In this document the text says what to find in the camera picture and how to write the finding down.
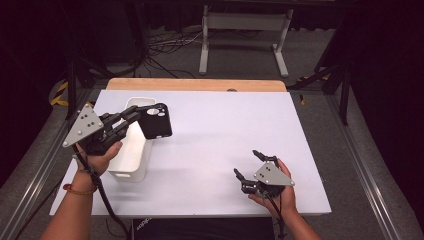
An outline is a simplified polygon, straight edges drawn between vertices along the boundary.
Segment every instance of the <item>human hand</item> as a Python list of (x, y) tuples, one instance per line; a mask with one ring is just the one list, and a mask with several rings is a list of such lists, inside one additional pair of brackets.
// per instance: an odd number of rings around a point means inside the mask
[[(291, 174), (286, 165), (278, 159), (278, 165), (280, 166), (281, 171), (291, 178)], [(271, 215), (274, 218), (279, 218), (278, 212), (273, 207), (272, 203), (268, 199), (262, 199), (262, 197), (256, 194), (249, 194), (248, 197), (255, 201), (256, 203), (266, 207)], [(294, 193), (294, 188), (292, 186), (286, 186), (284, 190), (280, 193), (279, 196), (273, 199), (277, 207), (280, 207), (280, 212), (284, 218), (285, 215), (297, 212), (296, 209), (296, 196)]]
[[(82, 158), (90, 165), (94, 171), (97, 172), (99, 176), (101, 176), (106, 169), (109, 167), (109, 162), (112, 160), (118, 153), (122, 147), (122, 142), (117, 141), (106, 151), (103, 156), (92, 156), (85, 154), (84, 150), (77, 144), (78, 150)], [(78, 170), (83, 170), (84, 166), (78, 164)]]

